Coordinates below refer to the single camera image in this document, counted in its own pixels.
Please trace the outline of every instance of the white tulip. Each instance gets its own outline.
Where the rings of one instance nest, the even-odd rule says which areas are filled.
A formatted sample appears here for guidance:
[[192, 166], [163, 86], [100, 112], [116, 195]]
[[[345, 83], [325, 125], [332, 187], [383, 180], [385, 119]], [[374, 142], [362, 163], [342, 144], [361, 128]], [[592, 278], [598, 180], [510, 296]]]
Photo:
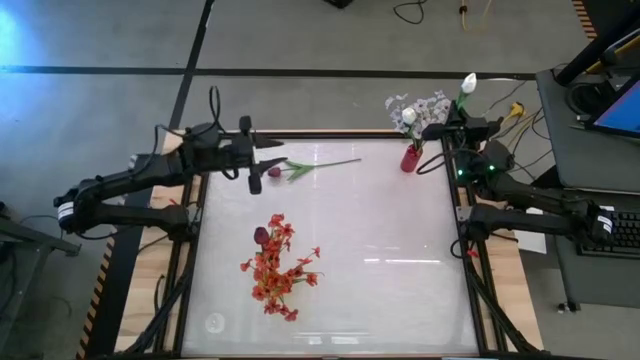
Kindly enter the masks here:
[[462, 82], [460, 89], [462, 90], [463, 93], [467, 95], [471, 94], [476, 89], [477, 83], [478, 83], [478, 80], [476, 79], [476, 73], [471, 73], [467, 75], [466, 78], [464, 78], [464, 81]]
[[402, 122], [411, 126], [414, 121], [418, 118], [418, 114], [413, 108], [406, 108], [402, 110]]

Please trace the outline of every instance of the flower vase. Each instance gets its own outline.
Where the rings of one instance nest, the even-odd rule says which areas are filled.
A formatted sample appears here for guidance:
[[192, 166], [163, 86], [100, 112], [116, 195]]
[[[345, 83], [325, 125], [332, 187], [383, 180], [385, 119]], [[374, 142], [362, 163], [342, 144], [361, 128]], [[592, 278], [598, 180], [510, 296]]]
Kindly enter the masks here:
[[400, 169], [406, 173], [411, 173], [418, 166], [418, 161], [420, 161], [420, 157], [422, 156], [422, 149], [417, 150], [413, 145], [409, 145], [407, 151], [404, 153], [404, 157], [402, 158], [402, 162], [400, 163]]

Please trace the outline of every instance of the computer monitor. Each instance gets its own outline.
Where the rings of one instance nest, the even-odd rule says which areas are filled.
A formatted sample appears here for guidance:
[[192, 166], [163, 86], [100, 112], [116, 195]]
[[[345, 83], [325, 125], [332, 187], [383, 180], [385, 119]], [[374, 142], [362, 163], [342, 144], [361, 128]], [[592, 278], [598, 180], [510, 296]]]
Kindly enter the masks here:
[[595, 116], [589, 129], [640, 138], [640, 74], [616, 92], [611, 105]]

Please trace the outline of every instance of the concrete floor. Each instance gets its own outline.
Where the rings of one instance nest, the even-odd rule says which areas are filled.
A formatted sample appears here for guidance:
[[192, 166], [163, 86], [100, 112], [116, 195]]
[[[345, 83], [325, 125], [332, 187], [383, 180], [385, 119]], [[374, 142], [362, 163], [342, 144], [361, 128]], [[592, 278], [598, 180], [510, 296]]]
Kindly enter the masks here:
[[[426, 19], [411, 26], [391, 7], [400, 1], [355, 0], [338, 11], [320, 0], [217, 0], [199, 68], [366, 69], [451, 72], [527, 72], [570, 60], [587, 44], [569, 0], [496, 0], [484, 32], [460, 28], [458, 2], [432, 0]], [[133, 153], [149, 152], [153, 125], [169, 124], [182, 76], [2, 73], [3, 65], [184, 68], [204, 0], [55, 0], [0, 3], [0, 199], [16, 219], [54, 214], [52, 198], [85, 177], [122, 170]], [[482, 6], [470, 5], [470, 22]], [[258, 129], [392, 128], [388, 96], [455, 97], [458, 79], [337, 79], [196, 76], [180, 126], [210, 120], [206, 91], [222, 92], [227, 128], [249, 114]], [[468, 103], [483, 113], [518, 83], [481, 81]], [[529, 82], [490, 114], [513, 101], [540, 107]], [[546, 134], [544, 121], [537, 129]], [[517, 160], [527, 164], [549, 149], [528, 133]], [[530, 168], [539, 175], [553, 156]], [[530, 181], [522, 172], [521, 181]], [[34, 228], [56, 234], [55, 222]], [[107, 229], [98, 228], [93, 235]], [[79, 239], [69, 237], [72, 241]], [[13, 353], [73, 358], [105, 249], [83, 241], [80, 256], [53, 253], [10, 339]], [[585, 306], [558, 315], [561, 279], [553, 258], [524, 255], [546, 348], [566, 355], [635, 358], [640, 311]], [[67, 302], [71, 307], [69, 314]]]

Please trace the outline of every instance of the monitor screen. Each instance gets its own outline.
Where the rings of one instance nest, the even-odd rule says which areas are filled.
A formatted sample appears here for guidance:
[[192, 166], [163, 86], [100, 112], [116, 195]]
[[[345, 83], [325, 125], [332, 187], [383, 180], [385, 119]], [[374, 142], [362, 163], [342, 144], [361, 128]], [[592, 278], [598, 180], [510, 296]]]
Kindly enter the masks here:
[[636, 81], [594, 125], [640, 134], [640, 81]]

